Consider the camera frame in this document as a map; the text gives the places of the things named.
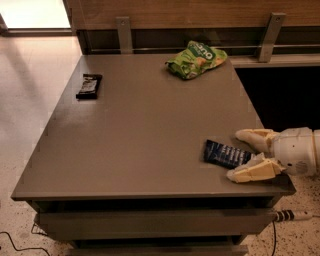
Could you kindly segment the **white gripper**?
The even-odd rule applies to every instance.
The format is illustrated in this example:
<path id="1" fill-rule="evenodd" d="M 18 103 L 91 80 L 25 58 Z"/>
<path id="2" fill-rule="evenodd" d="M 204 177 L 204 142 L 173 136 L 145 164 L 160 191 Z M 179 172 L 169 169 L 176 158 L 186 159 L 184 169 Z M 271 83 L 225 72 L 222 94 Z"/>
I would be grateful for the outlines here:
<path id="1" fill-rule="evenodd" d="M 284 170 L 290 175 L 316 174 L 316 131 L 291 128 L 280 133 L 272 129 L 242 129 L 235 137 L 258 152 L 246 164 L 229 170 L 227 178 L 235 183 L 262 181 L 275 178 Z"/>

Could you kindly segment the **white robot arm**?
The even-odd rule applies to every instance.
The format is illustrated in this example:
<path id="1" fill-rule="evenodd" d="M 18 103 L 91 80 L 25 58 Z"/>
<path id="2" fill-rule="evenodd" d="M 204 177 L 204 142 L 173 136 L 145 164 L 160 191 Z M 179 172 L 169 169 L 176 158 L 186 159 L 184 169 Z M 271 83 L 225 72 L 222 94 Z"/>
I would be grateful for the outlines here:
<path id="1" fill-rule="evenodd" d="M 320 130 L 308 127 L 289 128 L 282 132 L 243 129 L 235 136 L 258 154 L 246 164 L 227 172 L 227 178 L 233 182 L 268 180 L 282 173 L 314 176 L 320 171 Z"/>

